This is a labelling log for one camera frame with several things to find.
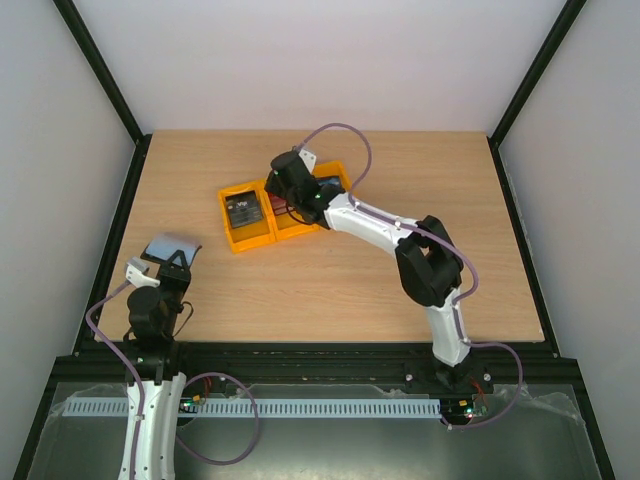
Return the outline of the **black VIP card stack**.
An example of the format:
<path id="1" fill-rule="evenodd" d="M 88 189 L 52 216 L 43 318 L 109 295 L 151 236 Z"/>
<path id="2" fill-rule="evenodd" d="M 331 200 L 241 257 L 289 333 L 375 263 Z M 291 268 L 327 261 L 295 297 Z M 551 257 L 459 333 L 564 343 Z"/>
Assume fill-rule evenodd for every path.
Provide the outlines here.
<path id="1" fill-rule="evenodd" d="M 255 191 L 231 195 L 225 198 L 226 213 L 233 229 L 238 229 L 263 219 L 260 202 Z"/>

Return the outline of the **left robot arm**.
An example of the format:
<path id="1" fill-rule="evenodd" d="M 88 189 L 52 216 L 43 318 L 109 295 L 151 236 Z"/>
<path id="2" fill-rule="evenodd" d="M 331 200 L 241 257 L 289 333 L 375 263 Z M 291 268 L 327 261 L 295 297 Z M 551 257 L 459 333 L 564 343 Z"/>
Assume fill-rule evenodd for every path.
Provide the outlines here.
<path id="1" fill-rule="evenodd" d="M 130 324 L 125 356 L 134 373 L 126 374 L 127 429 L 121 479 L 173 479 L 180 395 L 186 375 L 180 371 L 175 340 L 177 317 L 191 282 L 193 258 L 183 248 L 154 252 L 146 248 L 128 263 L 134 286 L 126 305 Z"/>

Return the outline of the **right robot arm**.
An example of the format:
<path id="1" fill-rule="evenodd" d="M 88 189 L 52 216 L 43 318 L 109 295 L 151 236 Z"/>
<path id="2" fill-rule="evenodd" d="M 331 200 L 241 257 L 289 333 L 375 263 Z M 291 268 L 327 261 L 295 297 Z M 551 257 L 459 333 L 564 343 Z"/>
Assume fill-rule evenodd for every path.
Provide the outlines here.
<path id="1" fill-rule="evenodd" d="M 347 233 L 395 258 L 406 295 L 426 308 L 432 333 L 434 380 L 460 390 L 471 379 L 471 347 L 459 302 L 464 259 L 442 222 L 393 216 L 355 198 L 343 187 L 321 184 L 313 175 L 315 156 L 291 150 L 270 164 L 265 190 L 286 202 L 307 223 Z"/>

